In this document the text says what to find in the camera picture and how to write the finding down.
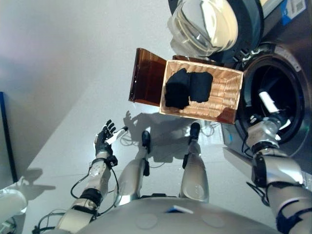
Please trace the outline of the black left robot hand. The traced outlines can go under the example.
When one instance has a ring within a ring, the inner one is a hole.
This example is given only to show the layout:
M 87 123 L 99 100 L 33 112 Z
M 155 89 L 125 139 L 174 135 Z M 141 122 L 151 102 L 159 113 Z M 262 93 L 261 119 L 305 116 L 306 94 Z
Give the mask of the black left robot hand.
M 96 135 L 94 141 L 96 156 L 100 153 L 106 153 L 107 156 L 112 156 L 112 144 L 127 131 L 127 126 L 116 130 L 115 124 L 111 120 L 108 120 L 102 130 Z

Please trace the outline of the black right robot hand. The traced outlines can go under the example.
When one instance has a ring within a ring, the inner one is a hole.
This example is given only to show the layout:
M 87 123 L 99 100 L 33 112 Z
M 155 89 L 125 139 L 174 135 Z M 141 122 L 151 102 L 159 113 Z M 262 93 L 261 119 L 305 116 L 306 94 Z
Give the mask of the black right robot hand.
M 279 109 L 277 107 L 275 101 L 271 98 L 270 94 L 267 91 L 260 90 L 258 92 L 258 96 L 266 107 L 267 111 L 270 113 L 270 115 L 281 122 L 279 130 L 285 129 L 291 124 L 291 120 L 289 119 L 285 110 Z

